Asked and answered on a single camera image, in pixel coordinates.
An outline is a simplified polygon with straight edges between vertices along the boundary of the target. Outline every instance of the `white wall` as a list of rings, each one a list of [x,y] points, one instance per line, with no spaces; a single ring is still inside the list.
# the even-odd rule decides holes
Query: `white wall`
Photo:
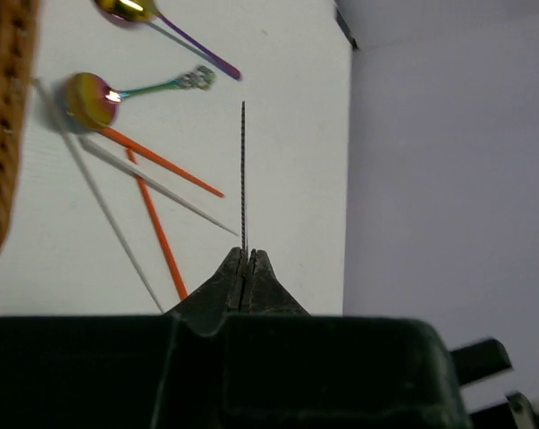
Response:
[[[355,54],[345,312],[492,335],[539,397],[539,0],[341,2]]]
[[[215,68],[148,26],[111,25],[91,1],[41,3],[34,75],[47,85],[93,72],[116,88],[136,88],[198,64]],[[226,197],[217,198],[138,156],[153,178],[240,231],[240,106],[246,100],[249,246],[268,252],[279,280],[307,311],[340,314],[350,45],[335,22],[333,0],[158,3],[176,25],[239,67],[243,81],[218,72],[207,92],[137,97],[120,107],[114,127],[223,191]],[[31,90],[13,220],[0,255],[0,315],[156,313],[46,118]],[[90,137],[125,158],[119,145]],[[176,305],[180,298],[137,183],[95,156],[85,158],[158,302],[165,309]],[[240,238],[150,192],[192,292]]]

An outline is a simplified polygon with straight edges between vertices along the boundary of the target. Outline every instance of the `white table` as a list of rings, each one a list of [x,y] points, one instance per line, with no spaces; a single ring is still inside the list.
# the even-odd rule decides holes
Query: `white table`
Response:
[[[191,203],[240,229],[240,102],[248,109],[249,246],[266,250],[308,311],[339,314],[345,242],[350,46],[332,0],[176,0],[164,14],[237,65],[209,92],[128,101],[114,127],[225,192],[220,199],[139,157]],[[94,72],[117,88],[206,64],[146,25],[121,29],[91,2],[45,0],[35,75]],[[123,148],[96,135],[116,154]],[[154,314],[71,154],[29,99],[13,222],[0,255],[0,315]],[[88,154],[88,166],[161,304],[179,302],[136,182]],[[189,291],[240,240],[152,196]]]

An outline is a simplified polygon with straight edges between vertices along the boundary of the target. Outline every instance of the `pliers jaw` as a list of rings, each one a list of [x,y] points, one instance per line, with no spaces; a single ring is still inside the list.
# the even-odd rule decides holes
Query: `pliers jaw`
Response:
[[[167,315],[176,313],[202,335],[217,332],[228,313],[308,315],[279,283],[264,250],[232,248],[217,271]]]

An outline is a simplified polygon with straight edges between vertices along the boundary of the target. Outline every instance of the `gray wall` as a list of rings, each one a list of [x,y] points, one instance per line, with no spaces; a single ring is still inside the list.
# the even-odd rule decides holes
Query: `gray wall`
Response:
[[[539,0],[354,0],[345,313],[413,316],[539,397]]]

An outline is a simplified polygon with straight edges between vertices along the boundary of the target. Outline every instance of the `rainbow spoon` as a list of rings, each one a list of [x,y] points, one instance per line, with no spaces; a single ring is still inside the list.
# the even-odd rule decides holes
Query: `rainbow spoon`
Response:
[[[113,89],[96,74],[81,72],[65,81],[62,95],[68,114],[88,130],[102,130],[114,122],[118,106],[128,98],[163,89],[208,90],[214,82],[215,73],[204,65],[167,82],[125,91]]]
[[[109,13],[110,15],[125,21],[149,22],[155,17],[159,18],[165,25],[173,29],[180,36],[188,40],[193,46],[209,56],[212,62],[215,63],[215,65],[217,65],[221,70],[236,80],[241,79],[241,72],[239,70],[214,54],[188,33],[177,27],[173,22],[163,16],[156,7],[154,0],[94,0],[94,3],[101,11]]]

